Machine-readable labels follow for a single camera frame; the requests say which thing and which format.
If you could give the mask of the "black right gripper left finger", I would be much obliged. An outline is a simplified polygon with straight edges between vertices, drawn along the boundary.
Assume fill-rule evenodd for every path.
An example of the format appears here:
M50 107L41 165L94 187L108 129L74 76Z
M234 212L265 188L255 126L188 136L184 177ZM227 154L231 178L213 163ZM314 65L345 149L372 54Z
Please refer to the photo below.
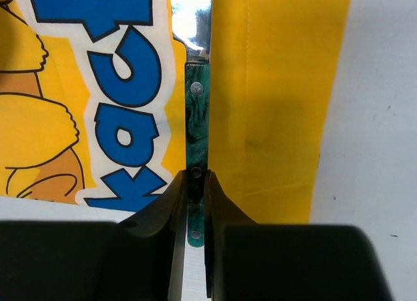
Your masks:
M149 206L121 222L121 300L180 300L186 240L185 171Z

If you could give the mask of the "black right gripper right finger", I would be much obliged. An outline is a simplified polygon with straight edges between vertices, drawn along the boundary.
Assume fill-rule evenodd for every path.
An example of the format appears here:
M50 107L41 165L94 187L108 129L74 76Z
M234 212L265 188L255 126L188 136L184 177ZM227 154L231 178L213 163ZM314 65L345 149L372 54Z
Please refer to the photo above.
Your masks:
M245 275L237 236L256 223L226 196L213 171L205 175L203 201L207 297L232 298Z

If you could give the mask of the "yellow printed cloth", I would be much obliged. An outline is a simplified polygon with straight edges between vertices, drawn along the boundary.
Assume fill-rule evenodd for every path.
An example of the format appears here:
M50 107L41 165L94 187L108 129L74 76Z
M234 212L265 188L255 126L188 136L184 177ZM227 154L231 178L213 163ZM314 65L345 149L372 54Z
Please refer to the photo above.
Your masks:
M212 0L208 166L306 223L351 0ZM1 0L1 219L121 220L186 165L171 0Z

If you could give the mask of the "knife with teal handle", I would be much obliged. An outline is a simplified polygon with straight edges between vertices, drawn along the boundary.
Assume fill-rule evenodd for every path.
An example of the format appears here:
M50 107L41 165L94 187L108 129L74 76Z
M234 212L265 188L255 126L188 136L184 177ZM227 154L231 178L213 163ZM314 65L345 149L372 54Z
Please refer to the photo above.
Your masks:
M186 49L184 64L187 241L204 245L205 175L209 157L212 0L171 0L173 38Z

